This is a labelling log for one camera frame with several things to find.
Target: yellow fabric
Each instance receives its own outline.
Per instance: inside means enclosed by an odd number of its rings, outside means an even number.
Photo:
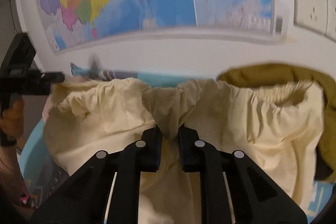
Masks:
[[[300,80],[317,82],[323,88],[325,100],[324,132],[318,146],[323,160],[334,170],[328,180],[336,181],[336,83],[332,77],[308,68],[271,63],[232,69],[219,75],[218,80],[240,88],[283,85]]]
[[[112,153],[138,140],[155,120],[165,136],[161,165],[157,173],[142,173],[141,197],[152,203],[157,223],[200,223],[198,174],[182,171],[175,140],[184,123],[219,150],[243,150],[305,210],[323,131],[322,94],[312,82],[257,90],[214,80],[155,89],[137,79],[60,84],[53,96],[61,103],[50,113],[44,139],[71,175],[98,150]]]

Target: green fabric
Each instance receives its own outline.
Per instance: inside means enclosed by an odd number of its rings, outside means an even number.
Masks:
[[[322,73],[308,68],[286,64],[262,64],[229,70],[218,76],[218,80],[226,81],[241,88],[257,88],[287,82],[309,80],[317,82],[324,90],[325,128],[319,142],[323,160],[334,170],[328,178],[336,180],[336,82]]]

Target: cream cloth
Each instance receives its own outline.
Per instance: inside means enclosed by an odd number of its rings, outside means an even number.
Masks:
[[[142,173],[140,192],[175,224],[201,222],[198,174],[181,170],[174,140],[183,123],[218,150],[244,151],[303,210],[309,205],[323,131],[323,91],[315,83],[252,90],[189,80],[151,89],[126,79],[60,84],[53,97],[60,103],[50,113],[44,139],[70,175],[98,150],[122,150],[157,123],[166,137],[160,170]]]

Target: electrical outlet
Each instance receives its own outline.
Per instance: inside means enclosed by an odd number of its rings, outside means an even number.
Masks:
[[[327,17],[327,0],[295,0],[295,24],[325,34]]]
[[[328,0],[327,36],[336,40],[336,0]]]

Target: black clamp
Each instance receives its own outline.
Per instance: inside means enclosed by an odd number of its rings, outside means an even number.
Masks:
[[[244,152],[218,151],[184,126],[178,144],[182,169],[200,173],[202,224],[231,224],[232,218],[235,223],[307,224],[300,207]]]
[[[0,68],[1,117],[3,111],[12,107],[21,95],[49,95],[50,84],[64,81],[64,75],[61,72],[41,73],[38,69],[32,69],[31,65],[35,55],[36,51],[28,35],[26,33],[17,34]],[[15,143],[15,139],[11,139],[0,130],[1,146]]]
[[[98,151],[40,206],[31,223],[103,223],[113,183],[107,224],[138,223],[140,173],[159,169],[161,144],[155,127],[123,151]]]

